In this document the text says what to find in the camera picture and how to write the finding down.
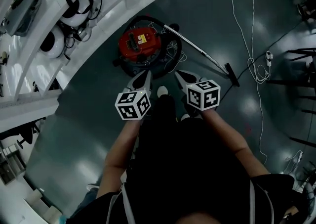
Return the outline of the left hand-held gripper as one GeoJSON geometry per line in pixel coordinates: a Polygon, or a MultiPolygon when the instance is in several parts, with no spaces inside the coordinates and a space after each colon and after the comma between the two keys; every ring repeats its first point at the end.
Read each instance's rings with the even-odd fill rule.
{"type": "Polygon", "coordinates": [[[142,120],[149,111],[151,81],[151,71],[144,70],[133,77],[123,92],[118,94],[115,107],[122,120],[142,120]]]}

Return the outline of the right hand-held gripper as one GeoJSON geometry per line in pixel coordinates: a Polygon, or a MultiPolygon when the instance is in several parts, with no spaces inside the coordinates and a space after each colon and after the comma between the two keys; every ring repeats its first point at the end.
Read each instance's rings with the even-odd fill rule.
{"type": "Polygon", "coordinates": [[[179,88],[186,94],[185,101],[189,106],[205,111],[219,105],[220,86],[213,80],[185,70],[175,71],[175,77],[179,88]]]}

